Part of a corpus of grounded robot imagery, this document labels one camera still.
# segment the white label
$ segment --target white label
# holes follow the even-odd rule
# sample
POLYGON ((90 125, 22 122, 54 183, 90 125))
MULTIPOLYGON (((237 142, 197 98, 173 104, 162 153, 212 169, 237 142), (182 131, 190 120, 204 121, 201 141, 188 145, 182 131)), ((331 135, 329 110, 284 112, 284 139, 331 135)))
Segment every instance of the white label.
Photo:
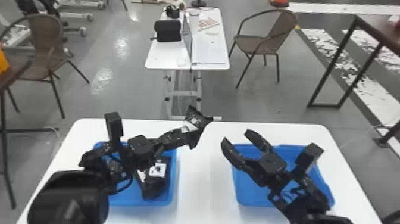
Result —
POLYGON ((139 170, 137 170, 137 173, 138 173, 138 175, 140 177, 140 181, 144 182, 145 178, 146 178, 146 173, 142 172, 142 171, 139 171, 139 170))
POLYGON ((165 177, 167 172, 167 165, 165 163, 155 163, 155 165, 149 169, 149 176, 165 177))

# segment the blue tray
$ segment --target blue tray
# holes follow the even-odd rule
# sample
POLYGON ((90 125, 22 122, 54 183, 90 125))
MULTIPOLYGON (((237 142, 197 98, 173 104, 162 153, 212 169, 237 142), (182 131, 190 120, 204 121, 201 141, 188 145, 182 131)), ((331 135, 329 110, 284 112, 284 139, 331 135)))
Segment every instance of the blue tray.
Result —
MULTIPOLYGON (((236 149, 243 154, 244 157, 248 158, 260 158, 261 152, 250 144, 235 144, 236 149)), ((300 145, 278 145, 274 147, 276 153, 281 156, 287 162, 286 170, 290 171, 295 167, 295 160, 300 154, 304 146, 300 145)), ((270 190, 265 187, 259 187, 250 176, 232 166, 233 183, 235 185, 236 199, 244 206, 258 206, 258 207, 274 207, 273 204, 268 200, 267 196, 270 190)), ((325 183, 318 166, 314 166, 309 176, 313 179, 317 187, 325 194, 328 198, 329 206, 332 207, 335 204, 332 193, 329 190, 328 185, 325 183)), ((285 191, 290 191, 293 187, 298 186, 296 182, 290 182, 286 187, 285 191)), ((290 200, 290 197, 283 197, 285 200, 290 200)))
MULTIPOLYGON (((104 142, 98 142, 95 144, 93 149, 101 147, 104 142)), ((168 189, 163 192, 159 197, 144 200, 142 198, 142 191, 140 190, 140 186, 136 179, 133 180, 132 184, 125 189, 124 191, 119 192, 115 195, 108 196, 108 200, 111 206, 166 206, 172 202, 174 187, 175 187, 175 179, 176 179, 176 149, 170 150, 162 153, 163 156, 170 156, 170 184, 168 189)), ((125 186, 128 181, 124 181, 118 184, 118 187, 125 186)))

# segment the black cable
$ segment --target black cable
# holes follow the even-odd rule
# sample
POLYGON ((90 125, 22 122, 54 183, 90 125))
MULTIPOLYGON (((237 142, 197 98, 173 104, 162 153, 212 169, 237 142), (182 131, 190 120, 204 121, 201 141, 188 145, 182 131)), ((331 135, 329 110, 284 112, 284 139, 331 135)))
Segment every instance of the black cable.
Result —
POLYGON ((124 191, 124 190, 127 189, 132 183, 133 183, 133 175, 130 175, 129 182, 128 182, 125 186, 123 186, 122 188, 120 188, 120 189, 118 189, 118 190, 111 191, 111 192, 109 193, 109 195, 118 194, 119 192, 124 191))

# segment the brown chair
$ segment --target brown chair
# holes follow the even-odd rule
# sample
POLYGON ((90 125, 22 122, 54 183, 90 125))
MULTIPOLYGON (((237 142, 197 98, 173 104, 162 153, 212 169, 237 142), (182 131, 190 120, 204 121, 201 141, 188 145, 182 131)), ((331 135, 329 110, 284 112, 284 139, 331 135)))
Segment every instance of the brown chair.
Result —
POLYGON ((59 19, 53 15, 32 14, 20 18, 10 24, 10 26, 3 31, 0 37, 3 37, 3 35, 8 33, 11 27, 26 20, 28 21, 31 31, 32 45, 35 48, 35 55, 32 58, 31 66, 19 79, 25 81, 50 83, 54 91, 55 99, 57 100, 58 108, 60 109, 61 117, 64 119, 64 110, 54 82, 54 78, 59 79, 59 77, 54 74, 54 72, 65 63, 69 63, 87 83, 90 82, 72 63, 70 60, 72 55, 68 55, 64 52, 63 25, 59 19))
POLYGON ((255 55, 263 55, 264 56, 264 65, 267 65, 266 55, 275 55, 276 57, 276 79, 277 82, 280 81, 279 74, 279 56, 277 51, 280 46, 283 44, 289 33, 296 26, 297 18, 296 16, 286 10, 274 9, 274 10, 266 10, 260 13, 254 14, 245 18, 239 26, 239 30, 237 31, 237 35, 233 38, 234 42, 229 51, 229 57, 232 54, 233 48, 235 45, 239 47, 239 49, 246 55, 249 62, 247 63, 242 76, 240 77, 238 83, 236 84, 236 89, 239 87, 247 69, 249 68, 251 61, 253 60, 255 55), (276 20, 274 26, 271 28, 269 34, 265 37, 263 36, 253 36, 253 35, 242 35, 240 31, 242 30, 243 24, 259 15, 267 14, 267 13, 279 13, 279 17, 276 20))

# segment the white table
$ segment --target white table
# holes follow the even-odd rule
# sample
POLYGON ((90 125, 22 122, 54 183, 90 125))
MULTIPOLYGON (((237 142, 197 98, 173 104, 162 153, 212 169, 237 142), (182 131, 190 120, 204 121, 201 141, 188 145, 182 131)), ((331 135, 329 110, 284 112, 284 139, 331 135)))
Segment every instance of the white table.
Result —
MULTIPOLYGON (((221 11, 219 8, 205 8, 201 11, 202 15, 206 15, 215 21, 219 22, 218 26, 211 27, 207 30, 198 32, 195 35, 201 35, 202 38, 210 38, 212 34, 213 39, 218 36, 220 44, 223 46, 221 50, 224 55, 224 63, 221 64, 194 64, 191 66, 188 51, 186 50, 185 43, 183 40, 180 42, 157 42, 152 40, 149 54, 145 62, 147 69, 157 69, 164 72, 165 80, 165 102, 167 104, 167 113, 169 119, 183 120, 183 116, 172 115, 172 100, 174 96, 186 96, 186 97, 197 97, 197 109, 201 110, 201 71, 202 70, 228 70, 230 68, 228 51, 226 46, 226 39, 224 33, 224 26, 222 22, 221 11), (175 79, 176 76, 182 74, 183 71, 190 70, 192 67, 193 72, 196 75, 193 77, 191 82, 197 86, 197 90, 179 91, 175 90, 175 79)), ((184 12, 180 13, 180 22, 182 24, 184 12)), ((160 20, 168 19, 165 12, 161 14, 160 20)))
MULTIPOLYGON (((181 125, 182 122, 178 121, 123 120, 123 140, 139 134, 156 138, 181 125)), ((325 127, 230 122, 209 124, 194 150, 179 148, 179 180, 173 202, 169 206, 111 206, 106 223, 288 223, 278 209, 244 207, 236 201, 231 165, 222 155, 220 142, 226 136, 234 144, 248 143, 243 135, 247 128, 262 134, 273 145, 306 145, 314 142, 322 147, 325 152, 318 160, 318 166, 336 201, 331 214, 348 217, 354 224, 380 223, 325 127)), ((96 142, 105 140, 107 131, 104 119, 81 119, 75 122, 17 223, 26 223, 32 200, 54 172, 78 169, 82 154, 96 142)))

